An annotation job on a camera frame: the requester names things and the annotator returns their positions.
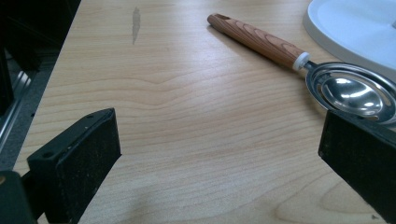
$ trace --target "wooden handle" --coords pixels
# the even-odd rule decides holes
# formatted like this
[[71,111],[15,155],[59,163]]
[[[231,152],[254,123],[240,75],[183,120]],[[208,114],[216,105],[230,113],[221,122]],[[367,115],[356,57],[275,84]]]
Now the wooden handle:
[[210,15],[207,21],[216,30],[288,68],[299,70],[309,60],[309,54],[302,49],[241,21],[220,14]]

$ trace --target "scuff mark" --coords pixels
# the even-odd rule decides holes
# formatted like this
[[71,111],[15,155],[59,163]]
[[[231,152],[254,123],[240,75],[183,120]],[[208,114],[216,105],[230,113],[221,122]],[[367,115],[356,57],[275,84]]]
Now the scuff mark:
[[139,12],[139,8],[135,7],[134,8],[134,15],[132,16],[132,44],[134,45],[134,42],[137,39],[137,33],[139,33],[139,29],[140,29],[140,12]]

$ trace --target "wooden table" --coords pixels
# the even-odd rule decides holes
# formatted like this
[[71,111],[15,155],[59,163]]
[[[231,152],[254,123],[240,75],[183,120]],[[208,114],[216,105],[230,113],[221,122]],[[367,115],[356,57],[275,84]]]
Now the wooden table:
[[82,0],[15,170],[115,107],[123,155],[80,223],[384,223],[318,156],[325,112],[304,74],[206,21],[218,12],[335,61],[304,29],[309,2]]

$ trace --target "light wood surface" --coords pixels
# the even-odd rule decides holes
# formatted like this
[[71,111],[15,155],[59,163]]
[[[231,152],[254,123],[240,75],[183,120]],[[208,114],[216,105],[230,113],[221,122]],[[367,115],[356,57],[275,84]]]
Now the light wood surface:
[[309,2],[82,0],[15,170],[115,107],[123,155],[80,223],[384,223],[318,156],[324,111],[304,74],[206,20],[218,12],[335,61],[303,27]]

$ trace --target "white plate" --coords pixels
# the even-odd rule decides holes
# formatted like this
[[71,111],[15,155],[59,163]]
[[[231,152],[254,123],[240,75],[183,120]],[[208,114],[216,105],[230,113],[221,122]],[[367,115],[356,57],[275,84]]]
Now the white plate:
[[396,0],[313,0],[304,26],[335,57],[396,82]]

